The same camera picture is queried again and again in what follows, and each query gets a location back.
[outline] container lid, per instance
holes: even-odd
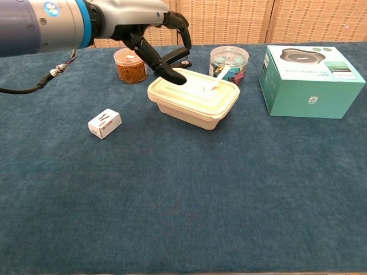
[[[235,46],[220,46],[210,53],[212,62],[219,66],[241,67],[248,63],[248,58],[246,50]]]
[[[123,48],[115,52],[114,59],[116,64],[122,66],[134,66],[143,62],[142,59],[136,55],[133,50]]]
[[[208,91],[205,87],[210,86],[215,77],[182,68],[174,70],[184,75],[187,82],[184,85],[176,85],[158,77],[148,87],[150,100],[181,107],[201,116],[219,119],[232,108],[239,96],[239,87],[232,82],[220,80],[213,89]]]

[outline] blue tablecloth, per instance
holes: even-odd
[[[309,45],[367,79],[366,43]],[[271,117],[266,45],[237,46],[247,75],[213,131],[160,113],[151,70],[122,83],[116,49],[0,94],[0,274],[367,272],[367,88],[341,120]],[[214,47],[193,46],[190,69],[208,73]],[[31,87],[69,55],[3,58],[0,87]],[[87,124],[106,108],[123,124],[100,140]]]

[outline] teal product box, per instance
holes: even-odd
[[[259,77],[271,116],[341,119],[366,81],[335,47],[267,46]]]

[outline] white food container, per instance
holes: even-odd
[[[239,87],[220,80],[211,90],[205,90],[215,80],[212,76],[175,68],[187,78],[184,85],[176,85],[158,77],[148,87],[148,98],[157,103],[162,113],[213,130],[237,101]]]

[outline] beige woven screen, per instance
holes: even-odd
[[[193,44],[255,44],[265,41],[273,2],[177,0],[177,10],[190,23]]]
[[[163,2],[169,5],[170,10],[174,11],[176,9],[176,0],[163,0]],[[160,29],[151,27],[147,29],[144,38],[153,46],[177,44],[176,31],[169,30],[165,27],[161,27]],[[96,48],[119,48],[125,45],[121,41],[95,39],[95,46]]]
[[[367,0],[275,0],[267,42],[363,41]]]

